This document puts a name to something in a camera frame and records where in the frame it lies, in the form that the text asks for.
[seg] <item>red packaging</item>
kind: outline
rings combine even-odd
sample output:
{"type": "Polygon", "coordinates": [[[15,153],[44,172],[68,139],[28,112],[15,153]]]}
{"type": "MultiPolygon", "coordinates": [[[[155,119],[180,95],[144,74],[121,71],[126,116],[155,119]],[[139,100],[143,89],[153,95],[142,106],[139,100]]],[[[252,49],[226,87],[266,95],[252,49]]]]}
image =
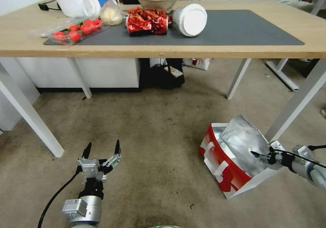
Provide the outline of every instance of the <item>red packaging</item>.
{"type": "Polygon", "coordinates": [[[169,16],[169,21],[168,21],[168,25],[167,25],[168,28],[172,27],[172,21],[173,21],[173,17],[169,16]]]}
{"type": "Polygon", "coordinates": [[[127,29],[132,34],[166,34],[168,27],[168,16],[162,10],[146,10],[140,8],[129,11],[127,29]]]}

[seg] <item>table leg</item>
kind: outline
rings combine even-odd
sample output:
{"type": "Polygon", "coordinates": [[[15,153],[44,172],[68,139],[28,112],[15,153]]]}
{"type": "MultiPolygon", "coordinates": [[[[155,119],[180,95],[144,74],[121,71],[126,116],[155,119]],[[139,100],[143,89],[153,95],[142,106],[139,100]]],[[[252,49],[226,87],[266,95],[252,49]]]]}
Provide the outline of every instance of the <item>table leg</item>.
{"type": "Polygon", "coordinates": [[[312,9],[312,11],[310,12],[312,15],[317,15],[318,11],[321,9],[321,7],[323,6],[323,4],[325,3],[326,0],[318,0],[317,3],[315,4],[314,8],[312,9]]]}
{"type": "Polygon", "coordinates": [[[325,82],[326,60],[321,59],[267,131],[266,139],[277,140],[325,82]]]}
{"type": "Polygon", "coordinates": [[[292,91],[297,91],[299,87],[282,72],[283,67],[287,63],[288,58],[282,59],[277,66],[275,66],[274,62],[267,61],[266,65],[282,80],[292,91]]]}
{"type": "Polygon", "coordinates": [[[77,59],[76,58],[67,58],[67,59],[68,59],[69,64],[71,65],[71,68],[72,68],[76,78],[78,79],[78,82],[81,85],[86,97],[88,99],[90,99],[92,97],[92,92],[89,89],[89,85],[86,82],[86,79],[85,79],[83,73],[80,70],[80,66],[78,64],[77,59]]]}
{"type": "Polygon", "coordinates": [[[25,95],[21,92],[3,65],[0,63],[0,91],[7,97],[35,133],[56,157],[61,157],[64,149],[37,114],[25,95]]]}
{"type": "Polygon", "coordinates": [[[226,95],[227,99],[228,100],[231,100],[234,93],[235,93],[235,90],[237,89],[243,75],[245,74],[245,71],[250,63],[251,59],[243,59],[241,64],[240,64],[240,67],[232,81],[232,84],[231,84],[231,87],[226,95]]]}

